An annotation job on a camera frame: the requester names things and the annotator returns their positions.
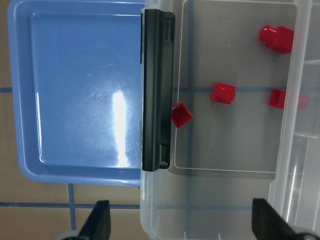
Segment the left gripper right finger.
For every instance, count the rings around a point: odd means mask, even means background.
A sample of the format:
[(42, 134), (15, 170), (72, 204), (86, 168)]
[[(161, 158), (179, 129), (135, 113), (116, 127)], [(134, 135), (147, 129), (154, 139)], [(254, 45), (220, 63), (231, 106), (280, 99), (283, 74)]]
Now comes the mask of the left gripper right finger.
[(263, 198), (252, 200), (251, 228), (257, 240), (300, 239), (300, 236)]

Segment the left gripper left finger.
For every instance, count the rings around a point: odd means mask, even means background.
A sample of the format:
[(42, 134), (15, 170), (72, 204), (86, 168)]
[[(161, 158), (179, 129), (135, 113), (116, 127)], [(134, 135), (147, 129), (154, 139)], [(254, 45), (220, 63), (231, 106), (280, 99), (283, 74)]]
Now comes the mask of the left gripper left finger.
[(110, 235), (110, 203), (108, 200), (99, 200), (96, 202), (77, 238), (80, 240), (108, 240)]

